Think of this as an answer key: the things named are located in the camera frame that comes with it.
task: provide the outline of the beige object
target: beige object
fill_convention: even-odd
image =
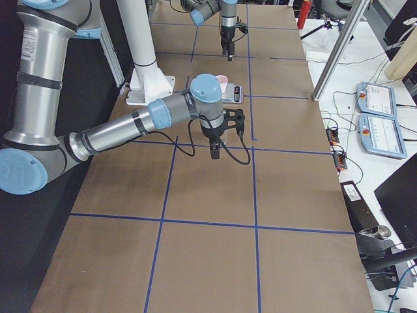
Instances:
[[[404,45],[392,59],[385,70],[390,80],[397,80],[410,72],[410,69],[417,63],[417,28],[415,28]]]
[[[319,107],[307,99],[293,11],[239,5],[238,14],[250,34],[232,62],[216,17],[197,29],[160,1],[152,33],[175,91],[204,72],[243,86],[244,102],[229,107],[246,115],[251,164],[223,149],[211,160],[198,121],[193,158],[157,134],[95,156],[33,313],[373,311]],[[181,32],[197,38],[194,54]],[[132,111],[123,101],[111,119]],[[191,149],[186,123],[164,132]],[[246,159],[233,129],[227,144]]]

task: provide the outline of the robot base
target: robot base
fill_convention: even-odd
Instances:
[[[136,69],[134,68],[132,74],[132,80],[130,81],[130,91],[126,99],[126,103],[131,106],[147,106],[150,102],[165,98],[172,95],[175,85],[174,76],[165,76],[158,68],[158,81],[150,82],[146,80],[146,76],[143,77],[142,88],[139,78],[137,77]]]

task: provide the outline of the blue joint cap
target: blue joint cap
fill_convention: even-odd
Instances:
[[[200,74],[194,78],[190,91],[194,98],[204,103],[215,103],[222,99],[220,83],[212,74]]]
[[[74,38],[77,39],[99,39],[102,36],[102,28],[78,29]]]
[[[237,4],[237,0],[222,0],[227,5],[235,5]]]
[[[0,189],[10,194],[30,194],[47,182],[45,166],[35,156],[13,148],[0,150]]]
[[[157,99],[148,104],[148,111],[151,115],[152,122],[157,129],[171,127],[171,114],[166,103],[162,99]]]
[[[39,10],[53,10],[65,5],[69,0],[20,0],[24,5]]]
[[[196,24],[196,26],[204,24],[204,16],[202,15],[202,13],[200,13],[200,11],[192,10],[190,12],[190,17],[193,20],[194,24]]]

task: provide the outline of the white surface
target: white surface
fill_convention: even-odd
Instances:
[[[300,35],[311,31],[317,26],[323,24],[321,20],[307,20],[304,29],[300,31]],[[315,34],[303,40],[303,47],[306,53],[307,60],[323,61],[327,60],[328,53],[334,44],[334,35],[336,31],[321,29]],[[384,50],[380,46],[377,38],[373,34],[370,26],[366,22],[360,22],[356,31],[354,32],[354,40],[352,40],[343,54],[339,63],[361,62],[364,59],[369,59],[382,54]],[[349,123],[344,121],[337,115],[340,115],[357,124],[360,113],[355,109],[356,102],[356,88],[359,82],[368,82],[372,78],[375,82],[379,75],[381,68],[388,66],[388,58],[385,54],[380,55],[372,60],[365,61],[360,64],[339,64],[333,73],[330,83],[326,87],[322,98],[319,100],[320,109],[323,117],[331,117],[338,122],[339,127],[349,128]],[[309,62],[309,70],[313,84],[317,83],[325,63]],[[379,75],[377,83],[388,82],[384,71]],[[409,92],[401,82],[391,82],[390,85],[395,88],[395,97],[398,104],[415,105]],[[345,95],[341,93],[335,94],[335,103],[333,95],[335,91],[342,91],[345,93],[355,93],[354,95]],[[410,108],[398,107],[398,120],[400,125],[417,130],[417,110]],[[326,126],[328,123],[330,127],[334,126],[333,122],[328,120],[323,121]],[[404,138],[417,138],[417,136],[406,130],[401,131]],[[379,224],[388,226],[392,231],[391,225],[388,223],[386,217],[381,211],[381,207],[375,197],[374,190],[383,183],[391,174],[393,174],[402,164],[408,160],[414,153],[417,153],[416,142],[406,142],[406,149],[408,158],[404,160],[397,160],[385,156],[377,156],[366,153],[361,146],[360,138],[357,132],[347,133],[346,130],[339,131],[340,145],[347,150],[347,156],[354,160],[364,171],[362,181],[357,185],[358,190],[364,197],[369,208],[379,221]],[[354,182],[359,181],[361,172],[359,168],[349,160],[347,161],[348,170],[340,173],[339,180]],[[399,243],[397,235],[393,231],[390,238],[394,243]],[[377,291],[371,282],[368,282],[370,294],[372,297],[375,309],[387,310],[390,303],[389,294],[393,294],[394,290]],[[417,284],[414,288],[400,289],[398,292],[400,300],[394,302],[392,312],[399,312],[399,308],[406,307],[417,310]]]
[[[407,0],[379,0],[379,3],[392,18],[397,16],[406,2]]]

